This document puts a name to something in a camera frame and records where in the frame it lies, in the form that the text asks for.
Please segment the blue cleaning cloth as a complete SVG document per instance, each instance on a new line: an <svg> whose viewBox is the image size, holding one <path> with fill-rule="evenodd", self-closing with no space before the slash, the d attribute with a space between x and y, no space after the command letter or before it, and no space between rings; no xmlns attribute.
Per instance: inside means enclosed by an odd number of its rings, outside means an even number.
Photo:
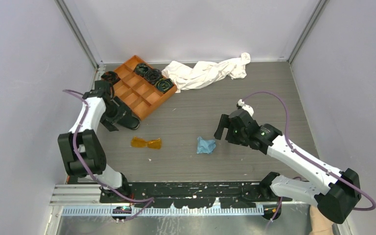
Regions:
<svg viewBox="0 0 376 235"><path fill-rule="evenodd" d="M215 140L205 140L202 137L197 138L197 154L211 154L215 148Z"/></svg>

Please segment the black glasses case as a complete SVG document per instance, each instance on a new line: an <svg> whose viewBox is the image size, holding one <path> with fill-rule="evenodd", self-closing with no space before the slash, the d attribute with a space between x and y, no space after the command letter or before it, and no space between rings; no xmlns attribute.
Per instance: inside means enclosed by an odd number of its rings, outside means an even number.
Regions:
<svg viewBox="0 0 376 235"><path fill-rule="evenodd" d="M130 113L123 115L117 123L130 130L136 130L140 126L140 120Z"/></svg>

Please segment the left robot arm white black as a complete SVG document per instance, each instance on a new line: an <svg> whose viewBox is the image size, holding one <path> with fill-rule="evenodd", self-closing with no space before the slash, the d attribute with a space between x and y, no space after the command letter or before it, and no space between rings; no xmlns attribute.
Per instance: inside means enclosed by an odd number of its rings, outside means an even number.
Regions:
<svg viewBox="0 0 376 235"><path fill-rule="evenodd" d="M73 127L57 139L66 173L78 178L90 178L101 185L103 193L112 194L120 203L126 202L130 198L131 188L124 174L107 164L105 151L96 133L99 125L110 132L118 131L119 125L136 130L140 120L115 96L113 85L108 81L96 81L94 88L84 94L73 90L64 92L82 103Z"/></svg>

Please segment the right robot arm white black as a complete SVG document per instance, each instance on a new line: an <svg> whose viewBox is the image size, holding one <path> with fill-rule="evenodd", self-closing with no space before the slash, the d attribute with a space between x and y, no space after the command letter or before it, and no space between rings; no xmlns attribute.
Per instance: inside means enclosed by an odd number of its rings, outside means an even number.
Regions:
<svg viewBox="0 0 376 235"><path fill-rule="evenodd" d="M253 150L277 159L298 172L306 180L287 178L277 172L268 173L259 183L259 192L266 201L287 197L317 207L331 222L342 224L355 209L361 194L343 181L359 188L358 174L347 168L342 171L312 155L306 159L305 151L287 141L285 135L270 124L258 125L250 113L242 108L230 115L222 114L214 133L220 140L227 129L226 141L250 147Z"/></svg>

